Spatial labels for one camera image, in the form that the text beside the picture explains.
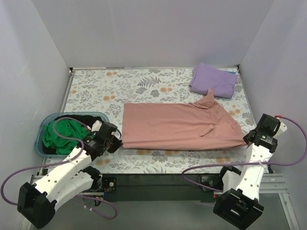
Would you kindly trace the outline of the pink t shirt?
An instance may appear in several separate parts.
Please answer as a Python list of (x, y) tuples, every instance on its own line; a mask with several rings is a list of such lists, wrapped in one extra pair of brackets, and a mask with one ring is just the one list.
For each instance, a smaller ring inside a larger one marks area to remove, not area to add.
[(127, 149), (229, 149), (244, 146), (244, 135), (212, 90), (193, 103), (124, 104), (122, 140)]

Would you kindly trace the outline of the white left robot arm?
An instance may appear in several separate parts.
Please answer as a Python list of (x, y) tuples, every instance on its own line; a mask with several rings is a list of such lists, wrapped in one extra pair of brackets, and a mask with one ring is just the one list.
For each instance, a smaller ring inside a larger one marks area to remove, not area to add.
[(114, 192), (116, 178), (103, 178), (91, 163), (105, 151), (114, 153), (122, 146), (116, 137), (118, 127), (96, 121), (91, 132), (71, 153), (33, 184), (26, 182), (19, 190), (17, 210), (37, 229), (45, 227), (56, 211), (83, 191)]

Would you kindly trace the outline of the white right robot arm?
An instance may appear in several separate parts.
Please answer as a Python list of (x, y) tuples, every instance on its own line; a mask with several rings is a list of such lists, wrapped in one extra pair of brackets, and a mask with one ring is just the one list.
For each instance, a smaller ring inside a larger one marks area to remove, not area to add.
[(243, 170), (224, 166), (217, 178), (223, 192), (213, 212), (240, 230), (247, 229), (263, 213), (264, 207), (259, 204), (260, 183), (265, 164), (278, 146), (275, 135), (280, 126), (278, 118), (263, 114), (256, 128), (243, 138), (248, 145)]

